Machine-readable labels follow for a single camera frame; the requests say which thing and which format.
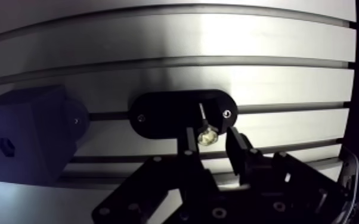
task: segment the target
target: mounting hole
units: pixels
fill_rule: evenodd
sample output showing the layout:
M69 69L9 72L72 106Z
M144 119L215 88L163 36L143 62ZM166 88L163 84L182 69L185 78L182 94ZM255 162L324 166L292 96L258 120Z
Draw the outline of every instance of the mounting hole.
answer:
M277 201L273 204L273 208L278 212L284 212L285 211L285 204L281 201Z
M0 150L6 157L14 157L16 153L16 147L8 138L0 139Z
M215 208L212 210L212 215L216 219L224 219L227 216L227 211L224 208Z
M108 214L110 214L110 209L101 208L101 209L99 209L99 214L101 214L102 216L107 216Z

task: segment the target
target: black metal bracket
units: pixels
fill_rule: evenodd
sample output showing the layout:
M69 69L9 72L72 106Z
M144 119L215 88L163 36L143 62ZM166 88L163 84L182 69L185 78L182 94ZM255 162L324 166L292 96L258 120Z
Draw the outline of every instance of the black metal bracket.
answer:
M232 97L219 90L147 93L138 97L129 111L132 128L149 139L177 138L187 127L198 135L206 121L220 135L235 124L237 116Z
M170 189L182 205L164 223L341 224L353 193L284 152L263 157L236 128L227 130L226 150L240 186L220 190L204 169L188 127L178 136L176 157L147 160L92 213L96 224L143 224Z

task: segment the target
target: bolt head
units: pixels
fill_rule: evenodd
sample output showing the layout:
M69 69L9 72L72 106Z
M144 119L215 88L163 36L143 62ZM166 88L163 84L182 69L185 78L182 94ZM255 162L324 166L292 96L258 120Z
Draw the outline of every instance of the bolt head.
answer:
M223 113L222 113L222 116L225 118L225 119L228 119L231 117L231 111L230 110L225 110Z
M140 114L138 117L137 117L137 119L138 119L138 121L139 122L145 122L145 120L146 120L146 117L145 117L145 115L143 115L143 114Z

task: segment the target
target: black oval mount plate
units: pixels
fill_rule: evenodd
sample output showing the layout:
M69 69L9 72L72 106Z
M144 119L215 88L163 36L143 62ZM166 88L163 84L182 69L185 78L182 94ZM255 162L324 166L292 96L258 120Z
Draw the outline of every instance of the black oval mount plate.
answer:
M209 125L217 128L219 135L237 120L236 103L220 90L147 93L134 101L129 120L136 133L149 139L178 138L187 127L193 127L197 135L203 126L199 104L203 105Z

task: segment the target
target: screw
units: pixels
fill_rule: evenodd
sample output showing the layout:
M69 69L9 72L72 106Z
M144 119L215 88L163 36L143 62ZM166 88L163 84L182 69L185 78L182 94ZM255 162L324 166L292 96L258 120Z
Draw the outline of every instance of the screw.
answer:
M99 214L101 214L102 216L106 216L106 215L110 214L110 209L101 208L101 209L99 209Z
M139 209L139 205L137 203L132 203L128 206L128 210L135 211Z
M285 204L282 203L281 201L275 202L275 203L273 204L273 207L274 207L274 209L275 209L276 211L278 211L278 212L284 212L284 211L285 211L285 208L286 208Z
M287 153L286 152L280 152L280 156L285 157L285 156L287 156Z
M212 210L212 215L216 219L223 219L227 216L227 211L224 208L215 208Z
M225 110L223 113L222 113L222 116L225 118L225 119L228 119L231 117L231 111L230 110Z
M142 123L142 122L145 122L145 120L146 120L145 115L141 114L141 115L138 116L138 121L139 122Z
M153 160L154 160L155 162L160 162L160 161L162 161L162 158L159 157L159 156L156 156L156 157L153 157Z
M192 153L193 153L193 152L192 152L191 150L184 151L184 154L185 154L185 155L192 155Z

